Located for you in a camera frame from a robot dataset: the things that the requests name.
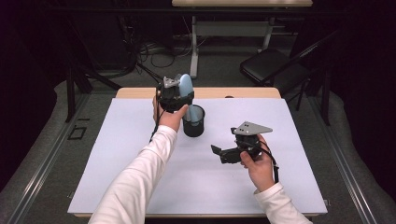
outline person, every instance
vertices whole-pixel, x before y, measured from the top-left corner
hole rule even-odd
[[[154,97],[153,110],[158,129],[149,144],[110,184],[89,223],[145,222],[149,199],[175,148],[180,120],[188,107],[183,105],[177,112],[168,113],[158,106]],[[260,155],[255,161],[246,152],[240,156],[257,188],[255,197],[271,223],[311,223],[293,206],[281,184],[274,183],[268,156]]]

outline chair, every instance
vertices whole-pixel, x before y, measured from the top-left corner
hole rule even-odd
[[[287,102],[290,102],[299,96],[296,106],[296,110],[299,110],[305,85],[310,76],[318,70],[328,67],[326,63],[321,63],[318,67],[308,69],[302,66],[300,62],[306,56],[328,44],[334,39],[336,34],[337,31],[327,35],[292,58],[276,49],[265,49],[241,62],[239,70],[243,75],[251,79],[256,86],[277,88],[282,97],[298,85],[301,85],[300,91],[287,100]]]

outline hand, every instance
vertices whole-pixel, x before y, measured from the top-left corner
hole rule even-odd
[[[265,139],[257,134],[259,141],[265,142]],[[262,148],[269,151],[267,146],[262,143]],[[255,161],[251,159],[246,151],[241,153],[241,164],[248,168],[248,174],[254,186],[259,190],[259,192],[265,191],[271,188],[275,181],[273,179],[273,164],[271,158],[262,153],[258,156]]]
[[[155,96],[152,100],[152,105],[153,105],[153,109],[154,109],[154,113],[153,113],[154,120],[157,121],[157,118],[158,118],[157,111],[158,111],[159,115],[161,116],[158,125],[168,126],[169,128],[172,128],[173,130],[175,130],[176,132],[178,131],[178,128],[180,127],[181,118],[183,118],[183,116],[186,114],[186,112],[189,108],[187,105],[183,105],[177,112],[175,112],[173,114],[163,111],[163,108],[159,104],[157,104],[157,99]]]

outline white long sleeve shirt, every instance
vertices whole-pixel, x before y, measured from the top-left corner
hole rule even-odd
[[[177,133],[160,125],[152,141],[113,180],[90,223],[145,222],[149,199],[175,148]],[[256,193],[255,197],[271,223],[311,223],[299,213],[280,184]]]

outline white tabletop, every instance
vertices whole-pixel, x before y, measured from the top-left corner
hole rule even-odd
[[[113,178],[149,142],[154,128],[151,99],[113,99],[68,209],[90,215]],[[235,147],[230,128],[250,121],[272,128],[263,136],[280,166],[279,179],[297,209],[327,213],[288,106],[283,99],[194,99],[205,110],[205,131],[186,136],[182,125],[175,152],[152,195],[148,217],[257,217],[262,210],[248,170],[221,164],[210,145]]]
[[[311,0],[173,0],[174,7],[311,7]]]

